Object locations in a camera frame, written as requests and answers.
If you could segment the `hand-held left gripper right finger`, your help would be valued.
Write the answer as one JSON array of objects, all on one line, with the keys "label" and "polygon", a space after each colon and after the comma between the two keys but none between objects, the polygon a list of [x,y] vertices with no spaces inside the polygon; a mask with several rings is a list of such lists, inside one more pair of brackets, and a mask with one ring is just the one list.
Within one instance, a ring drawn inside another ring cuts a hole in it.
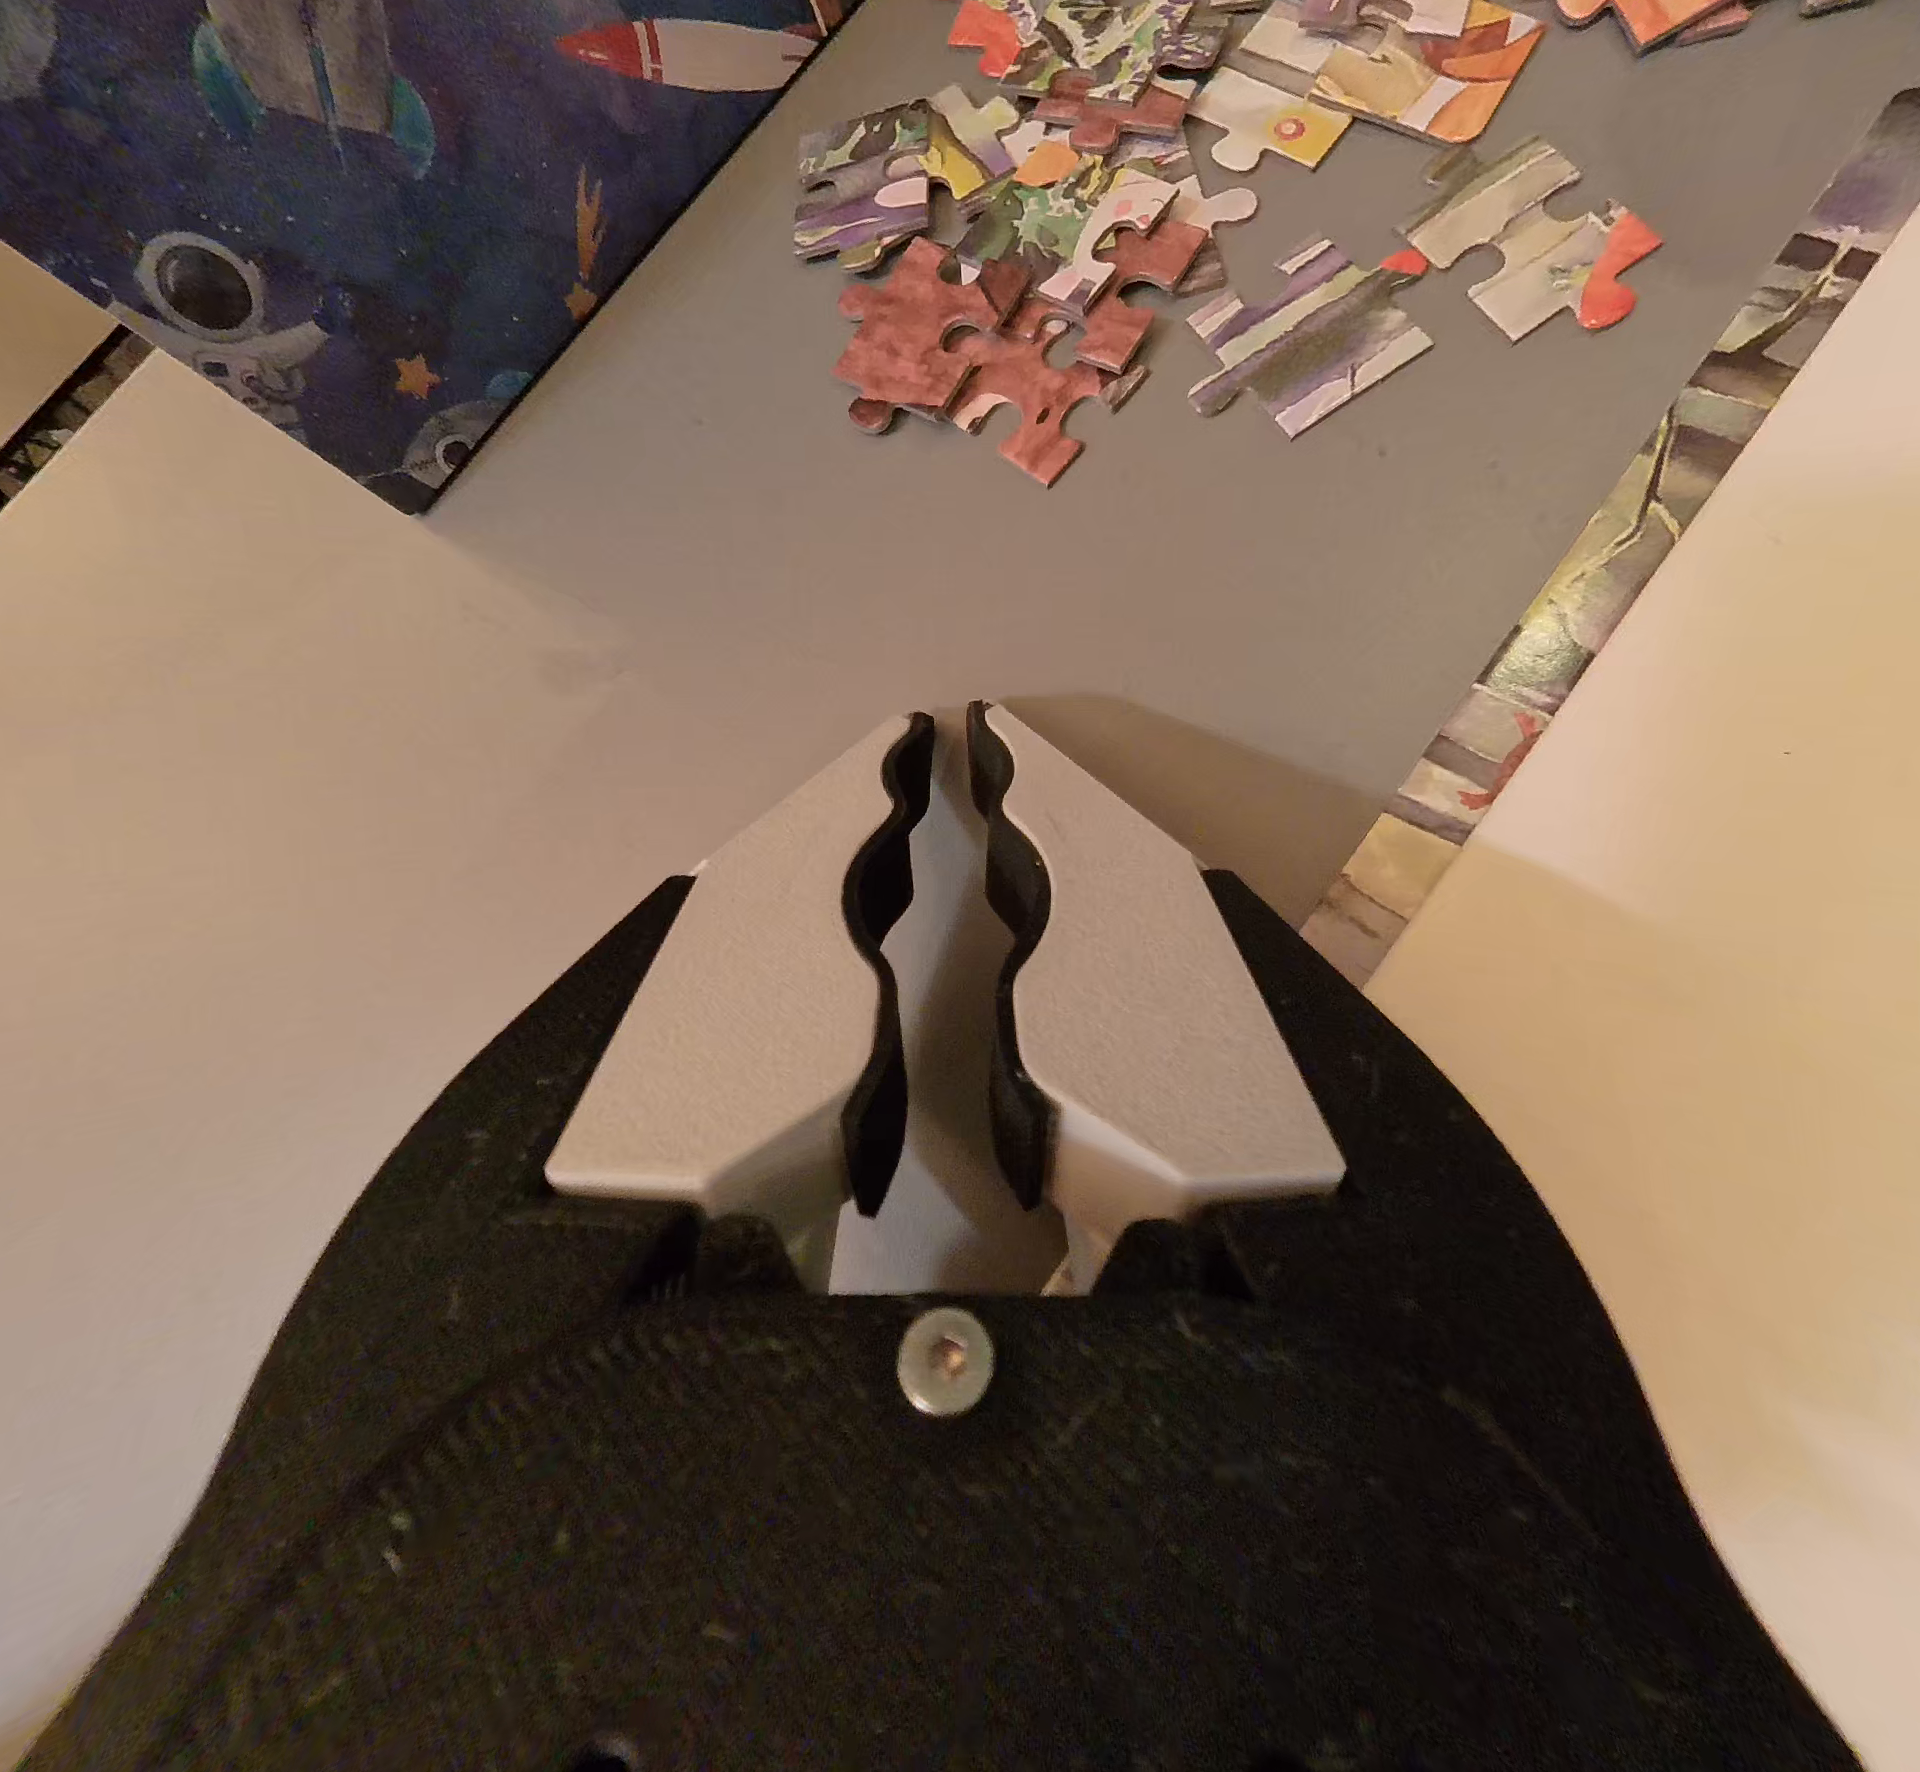
[{"label": "hand-held left gripper right finger", "polygon": [[1332,1192],[1327,1119],[1197,858],[1005,706],[966,746],[995,977],[989,1117],[1018,1203],[1070,1242]]}]

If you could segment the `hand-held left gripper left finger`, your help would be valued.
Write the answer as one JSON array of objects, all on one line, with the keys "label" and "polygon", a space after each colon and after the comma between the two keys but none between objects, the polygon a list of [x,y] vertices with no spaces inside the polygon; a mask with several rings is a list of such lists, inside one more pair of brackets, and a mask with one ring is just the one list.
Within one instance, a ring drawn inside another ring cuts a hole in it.
[{"label": "hand-held left gripper left finger", "polygon": [[742,828],[678,914],[545,1161],[554,1192],[873,1217],[904,1150],[899,992],[936,724],[895,715]]}]

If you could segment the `puzzle frame tray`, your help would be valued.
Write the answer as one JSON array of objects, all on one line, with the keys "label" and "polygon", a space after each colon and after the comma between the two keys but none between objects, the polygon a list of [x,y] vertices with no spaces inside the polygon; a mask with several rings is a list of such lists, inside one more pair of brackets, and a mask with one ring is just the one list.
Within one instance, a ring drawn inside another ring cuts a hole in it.
[{"label": "puzzle frame tray", "polygon": [[1303,926],[1593,1278],[1720,1555],[1918,1754],[1918,94]]}]

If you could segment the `pile of puzzle pieces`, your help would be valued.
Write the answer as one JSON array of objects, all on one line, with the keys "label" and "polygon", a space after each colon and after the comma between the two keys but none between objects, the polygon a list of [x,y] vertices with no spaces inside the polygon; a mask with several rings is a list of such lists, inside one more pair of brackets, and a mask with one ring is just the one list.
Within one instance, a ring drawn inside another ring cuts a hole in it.
[{"label": "pile of puzzle pieces", "polygon": [[[1596,336],[1634,311],[1631,273],[1662,246],[1623,203],[1556,215],[1579,181],[1563,149],[1476,152],[1547,35],[1518,0],[943,2],[948,46],[995,98],[951,84],[800,144],[796,254],[867,275],[840,296],[850,333],[832,367],[862,430],[916,417],[973,434],[1009,408],[1001,453],[1055,484],[1082,449],[1070,413],[1120,405],[1142,377],[1153,316],[1126,292],[1217,292],[1217,229],[1259,205],[1204,193],[1190,125],[1239,175],[1268,157],[1311,171],[1356,122],[1441,152],[1433,201],[1378,265],[1311,242],[1277,263],[1271,296],[1217,295],[1190,314],[1212,356],[1192,408],[1246,394],[1291,439],[1430,350],[1398,300],[1427,271],[1490,254],[1500,267],[1470,298],[1500,336],[1559,314]],[[1758,0],[1549,2],[1649,53],[1736,32]]]}]

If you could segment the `white shelf unit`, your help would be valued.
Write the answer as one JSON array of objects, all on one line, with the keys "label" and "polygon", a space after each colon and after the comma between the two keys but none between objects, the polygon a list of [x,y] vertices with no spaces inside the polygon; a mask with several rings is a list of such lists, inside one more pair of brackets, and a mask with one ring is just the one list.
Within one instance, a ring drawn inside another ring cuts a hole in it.
[{"label": "white shelf unit", "polygon": [[151,346],[2,247],[2,503],[105,406]]}]

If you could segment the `printed puzzle storage box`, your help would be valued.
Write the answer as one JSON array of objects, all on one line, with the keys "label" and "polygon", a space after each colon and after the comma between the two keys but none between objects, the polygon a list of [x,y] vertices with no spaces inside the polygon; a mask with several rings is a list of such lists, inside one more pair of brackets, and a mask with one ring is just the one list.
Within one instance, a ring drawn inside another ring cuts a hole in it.
[{"label": "printed puzzle storage box", "polygon": [[4,0],[4,246],[423,515],[862,0]]}]

